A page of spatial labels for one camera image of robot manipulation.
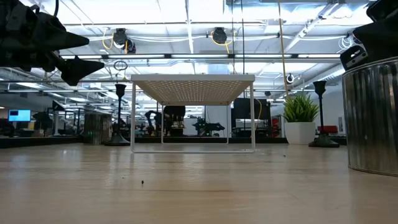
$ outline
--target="white planter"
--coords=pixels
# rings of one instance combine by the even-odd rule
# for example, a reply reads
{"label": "white planter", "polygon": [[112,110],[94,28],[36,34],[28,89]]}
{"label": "white planter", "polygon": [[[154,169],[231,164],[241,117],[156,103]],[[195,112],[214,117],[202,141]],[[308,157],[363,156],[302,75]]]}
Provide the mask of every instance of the white planter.
{"label": "white planter", "polygon": [[285,135],[289,144],[306,145],[315,139],[315,123],[285,123]]}

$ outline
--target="white table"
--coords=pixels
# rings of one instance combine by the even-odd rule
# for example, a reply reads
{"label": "white table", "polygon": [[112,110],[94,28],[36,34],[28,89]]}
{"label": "white table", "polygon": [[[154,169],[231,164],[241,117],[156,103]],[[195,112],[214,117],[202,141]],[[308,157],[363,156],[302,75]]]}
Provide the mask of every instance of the white table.
{"label": "white table", "polygon": [[[251,114],[251,151],[256,148],[255,123],[254,123],[254,97],[253,82],[254,75],[132,75],[132,106],[131,106],[131,129],[136,125],[136,86],[139,86],[149,97],[162,105],[162,131],[164,130],[164,106],[227,106],[227,119],[229,118],[229,107],[247,87],[250,86],[250,114]],[[131,151],[135,151],[135,136],[131,135]],[[192,153],[214,153],[214,151],[198,151]]]}

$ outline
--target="green plant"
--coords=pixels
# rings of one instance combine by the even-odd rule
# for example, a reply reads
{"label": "green plant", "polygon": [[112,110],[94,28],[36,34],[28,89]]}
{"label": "green plant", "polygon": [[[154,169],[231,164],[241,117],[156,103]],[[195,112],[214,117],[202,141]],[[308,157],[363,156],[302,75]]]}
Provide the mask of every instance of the green plant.
{"label": "green plant", "polygon": [[318,112],[319,106],[309,96],[297,95],[286,99],[283,117],[287,122],[313,122]]}

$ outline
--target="security camera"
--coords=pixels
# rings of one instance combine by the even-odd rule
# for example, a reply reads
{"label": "security camera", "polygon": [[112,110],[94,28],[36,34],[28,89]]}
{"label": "security camera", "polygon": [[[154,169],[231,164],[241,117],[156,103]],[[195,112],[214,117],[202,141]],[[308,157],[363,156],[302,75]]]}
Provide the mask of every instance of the security camera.
{"label": "security camera", "polygon": [[290,73],[287,77],[286,77],[286,81],[289,84],[292,84],[294,82],[294,76]]}

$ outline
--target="cable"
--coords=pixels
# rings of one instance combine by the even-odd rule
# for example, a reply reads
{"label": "cable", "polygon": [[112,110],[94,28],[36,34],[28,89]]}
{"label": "cable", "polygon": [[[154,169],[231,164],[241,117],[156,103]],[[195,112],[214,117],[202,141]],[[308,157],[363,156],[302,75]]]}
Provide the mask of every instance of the cable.
{"label": "cable", "polygon": [[285,49],[284,49],[284,38],[283,38],[284,34],[282,30],[282,16],[280,14],[280,0],[278,0],[278,10],[279,10],[280,47],[282,50],[282,65],[284,69],[284,84],[285,84],[286,97],[289,97],[289,92],[287,91],[287,81],[286,81]]}
{"label": "cable", "polygon": [[55,11],[54,11],[54,17],[58,15],[58,10],[60,8],[60,0],[55,0]]}
{"label": "cable", "polygon": [[[232,3],[232,7],[231,7],[231,12],[232,12],[232,32],[235,33],[234,30],[234,4]],[[232,54],[235,54],[235,36],[232,37]],[[235,75],[236,70],[235,70],[235,57],[233,58],[232,61],[232,67],[234,69],[233,73]]]}
{"label": "cable", "polygon": [[104,48],[106,48],[108,50],[110,50],[112,48],[112,46],[113,46],[113,36],[114,36],[114,32],[112,33],[112,39],[111,39],[111,46],[110,47],[105,45],[105,39],[102,39],[102,44],[104,45]]}
{"label": "cable", "polygon": [[242,14],[242,36],[243,36],[243,75],[244,75],[244,22],[243,22],[243,1],[241,1],[241,14]]}
{"label": "cable", "polygon": [[256,122],[256,129],[257,129],[257,126],[258,126],[259,121],[260,121],[261,112],[262,112],[262,103],[261,103],[261,101],[259,101],[258,99],[256,99],[256,100],[260,103],[259,117],[257,118],[257,122]]}
{"label": "cable", "polygon": [[216,45],[220,45],[220,46],[224,46],[224,45],[225,45],[226,51],[227,51],[227,53],[229,54],[228,45],[231,44],[234,40],[232,39],[229,43],[219,44],[219,43],[217,43],[217,42],[214,41],[214,39],[213,39],[213,34],[214,34],[214,31],[211,31],[210,36],[211,36],[211,40],[213,41],[213,43],[215,43]]}

